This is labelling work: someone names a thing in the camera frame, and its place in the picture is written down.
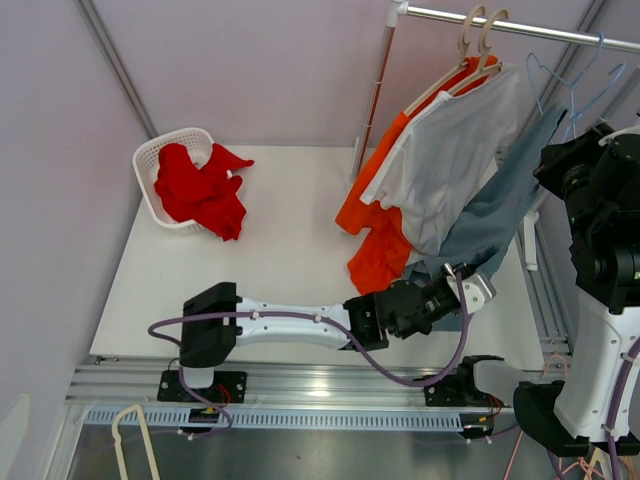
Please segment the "orange t shirt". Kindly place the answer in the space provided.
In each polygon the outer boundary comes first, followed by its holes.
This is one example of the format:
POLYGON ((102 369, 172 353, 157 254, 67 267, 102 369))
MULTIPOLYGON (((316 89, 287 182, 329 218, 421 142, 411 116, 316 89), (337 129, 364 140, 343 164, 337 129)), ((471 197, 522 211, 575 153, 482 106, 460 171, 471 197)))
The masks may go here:
MULTIPOLYGON (((491 78, 478 80, 455 96, 467 93, 491 78)), ((434 99, 418 114, 431 105, 434 99)), ((410 263, 426 257, 407 261, 399 247, 393 246, 388 249, 381 249, 365 246, 364 242, 366 237, 372 229, 384 227, 391 221, 399 219, 400 213, 398 209, 385 212, 379 203, 374 202, 367 204, 360 199, 365 187, 381 166, 384 157, 390 151, 393 143, 398 139, 409 121, 417 115, 409 118, 404 115, 404 112, 401 112, 396 116, 392 125, 380 140, 376 150, 365 162, 361 172, 353 182, 335 218, 336 224, 346 233, 350 235, 363 233, 365 235, 359 250, 347 264, 351 281, 360 294, 385 289, 394 280, 402 276, 405 268, 410 263)))

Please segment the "grey blue t shirt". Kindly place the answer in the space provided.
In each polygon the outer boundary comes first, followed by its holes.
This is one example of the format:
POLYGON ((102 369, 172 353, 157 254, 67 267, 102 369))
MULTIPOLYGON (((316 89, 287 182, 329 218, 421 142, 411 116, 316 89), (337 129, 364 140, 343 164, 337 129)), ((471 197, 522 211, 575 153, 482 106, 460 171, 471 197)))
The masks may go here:
POLYGON ((421 287, 442 273, 442 266, 475 266, 486 278, 499 270, 511 240, 530 209, 538 181, 534 171, 541 151, 554 136, 566 108, 549 107, 508 149, 496 173, 469 201, 436 255, 408 265, 403 277, 421 287))

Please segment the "white t shirt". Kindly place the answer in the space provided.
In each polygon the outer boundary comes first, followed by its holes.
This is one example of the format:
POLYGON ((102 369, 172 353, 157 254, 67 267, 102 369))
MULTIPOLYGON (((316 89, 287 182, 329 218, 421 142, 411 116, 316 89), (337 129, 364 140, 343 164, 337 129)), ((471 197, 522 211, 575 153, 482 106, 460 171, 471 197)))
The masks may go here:
POLYGON ((440 92, 410 120, 360 199, 400 217, 365 246, 399 247, 407 261, 435 255, 488 168, 517 127, 519 71, 506 65, 460 96, 440 92))

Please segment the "red t shirt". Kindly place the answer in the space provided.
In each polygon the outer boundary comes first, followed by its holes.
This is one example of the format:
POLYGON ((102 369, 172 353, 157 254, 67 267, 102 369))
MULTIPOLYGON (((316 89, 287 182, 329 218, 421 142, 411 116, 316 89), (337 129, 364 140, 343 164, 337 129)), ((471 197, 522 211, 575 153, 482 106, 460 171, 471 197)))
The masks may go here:
POLYGON ((253 165, 214 143, 208 162, 198 167, 185 146, 171 143, 160 149, 154 188, 173 220, 193 220, 224 241, 237 240, 247 210, 238 198, 243 178, 236 172, 253 165))

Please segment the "beige wooden hanger front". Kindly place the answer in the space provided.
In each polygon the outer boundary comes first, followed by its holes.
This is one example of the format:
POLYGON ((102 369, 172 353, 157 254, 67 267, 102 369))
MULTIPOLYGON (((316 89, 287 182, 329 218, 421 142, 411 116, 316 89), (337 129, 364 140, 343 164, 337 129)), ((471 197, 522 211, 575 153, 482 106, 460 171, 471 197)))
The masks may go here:
POLYGON ((471 41, 469 39, 468 32, 471 27, 472 20, 475 17, 484 16, 485 14, 486 8, 484 5, 478 5, 469 12, 462 23, 460 34, 458 36, 457 48, 459 51, 459 59, 457 64, 452 70, 438 79, 432 86, 430 86, 416 100, 414 100, 404 110, 405 116, 412 118, 413 116, 417 115, 437 96, 440 91, 446 91, 448 88, 455 86, 462 79, 462 74, 468 69, 469 65, 467 53, 471 41))

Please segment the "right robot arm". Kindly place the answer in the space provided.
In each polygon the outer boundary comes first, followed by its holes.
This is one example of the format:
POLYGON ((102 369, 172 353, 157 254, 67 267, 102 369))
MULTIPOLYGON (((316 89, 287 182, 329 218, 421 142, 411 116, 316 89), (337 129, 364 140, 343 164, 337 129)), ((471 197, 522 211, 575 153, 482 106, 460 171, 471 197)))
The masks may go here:
POLYGON ((466 404, 488 395, 555 456, 598 447, 639 453, 629 408, 639 379, 639 129, 605 122, 545 147, 534 173, 565 205, 579 290, 579 329, 565 380, 542 383, 502 358, 461 363, 455 392, 466 404))

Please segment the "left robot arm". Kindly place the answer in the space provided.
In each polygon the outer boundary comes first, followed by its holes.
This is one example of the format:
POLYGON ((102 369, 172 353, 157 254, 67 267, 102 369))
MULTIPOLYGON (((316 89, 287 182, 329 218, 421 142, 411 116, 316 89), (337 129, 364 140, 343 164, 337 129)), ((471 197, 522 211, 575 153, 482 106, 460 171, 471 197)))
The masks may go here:
POLYGON ((183 304, 186 317, 226 313, 223 319, 186 322, 181 327, 179 360, 187 369, 180 389, 194 401, 209 398, 215 376, 208 370, 222 364, 236 347, 257 343, 308 343, 337 351, 389 347, 389 339, 427 335, 433 324, 460 308, 456 276, 471 269, 458 264, 444 268, 430 283, 419 286, 398 280, 386 289, 357 296, 342 304, 295 307, 241 297, 236 284, 221 282, 183 304))

